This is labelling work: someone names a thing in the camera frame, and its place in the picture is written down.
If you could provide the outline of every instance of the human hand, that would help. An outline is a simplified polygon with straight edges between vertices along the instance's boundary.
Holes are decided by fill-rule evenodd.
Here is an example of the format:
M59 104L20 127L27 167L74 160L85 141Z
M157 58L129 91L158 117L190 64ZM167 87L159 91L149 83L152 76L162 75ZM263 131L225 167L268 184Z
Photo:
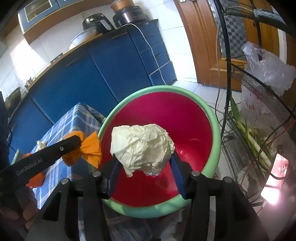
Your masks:
M24 219L27 221L27 229L31 228L33 221L38 214L38 211L39 209L37 208L37 200L34 196L34 192L32 189L28 188L28 203L22 213ZM7 220L17 220L19 218L17 212L2 204L0 204L0 212L2 216Z

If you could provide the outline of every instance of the orange paper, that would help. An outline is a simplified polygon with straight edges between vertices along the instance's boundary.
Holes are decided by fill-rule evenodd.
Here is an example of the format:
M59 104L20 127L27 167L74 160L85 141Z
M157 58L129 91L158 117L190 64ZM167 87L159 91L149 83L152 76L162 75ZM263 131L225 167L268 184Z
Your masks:
M82 131L73 131L69 135L67 135L65 139L75 135L80 137L81 146L80 148L62 156L64 163L70 167L74 165L82 156L89 164L91 164L95 168L98 168L101 163L102 153L100 140L97 136L97 133L94 132L85 139L84 133Z
M23 158L26 158L28 156L30 156L31 153L27 153L23 156ZM29 188L37 188L37 187L41 187L43 185L44 182L44 175L43 172L37 174L36 176L34 176L33 178L30 179L30 182L26 185Z

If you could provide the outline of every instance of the screw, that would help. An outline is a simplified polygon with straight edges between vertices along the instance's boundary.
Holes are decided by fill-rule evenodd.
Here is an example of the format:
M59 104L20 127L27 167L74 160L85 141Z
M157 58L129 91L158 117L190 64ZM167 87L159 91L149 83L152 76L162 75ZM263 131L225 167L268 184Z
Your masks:
M92 173L93 177L99 177L101 175L100 171L95 171Z
M191 172L191 175L194 176L194 177L198 177L200 175L200 172L198 172L198 171L192 171Z
M232 178L231 177L224 177L224 181L226 182L226 183L232 183Z
M68 178L64 178L61 180L61 184L65 185L69 182L69 179Z

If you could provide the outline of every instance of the door glass panel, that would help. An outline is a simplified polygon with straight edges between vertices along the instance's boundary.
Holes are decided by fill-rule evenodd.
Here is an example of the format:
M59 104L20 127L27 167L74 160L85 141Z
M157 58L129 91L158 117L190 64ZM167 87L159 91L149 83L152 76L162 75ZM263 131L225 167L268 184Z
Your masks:
M238 3L236 3L236 1L237 0L231 1L232 5L234 6L239 5ZM220 25L218 12L214 4L214 1L208 0L208 2L211 7L211 11L213 13L217 28L219 28L221 56L222 58L226 58L224 36L222 32L222 27ZM228 32L231 58L246 60L244 52L241 50L241 47L247 42L246 30L244 27L244 19L242 17L232 16L232 15L224 16L224 19L226 22L226 27Z
M50 0L35 0L25 7L25 14L27 21L30 22L32 19L37 17L39 14L50 9L52 4Z

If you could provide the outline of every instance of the table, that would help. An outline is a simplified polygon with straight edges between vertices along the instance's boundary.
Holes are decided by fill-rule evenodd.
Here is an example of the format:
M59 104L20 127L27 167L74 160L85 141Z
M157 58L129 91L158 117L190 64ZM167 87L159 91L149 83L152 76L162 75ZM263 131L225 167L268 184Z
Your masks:
M105 117L90 106L78 103L69 110L43 136L47 146L59 142L72 131L82 131L88 137L94 131L99 132ZM45 180L42 187L34 188L38 208L42 208L49 195L63 178L71 180L81 179L89 175L89 164L80 158L75 165L68 167L60 158L56 163L44 171ZM157 219L136 219L123 216L104 205L104 212L113 241L144 241L150 240L156 229ZM81 241L85 241L82 212L78 209L78 226Z

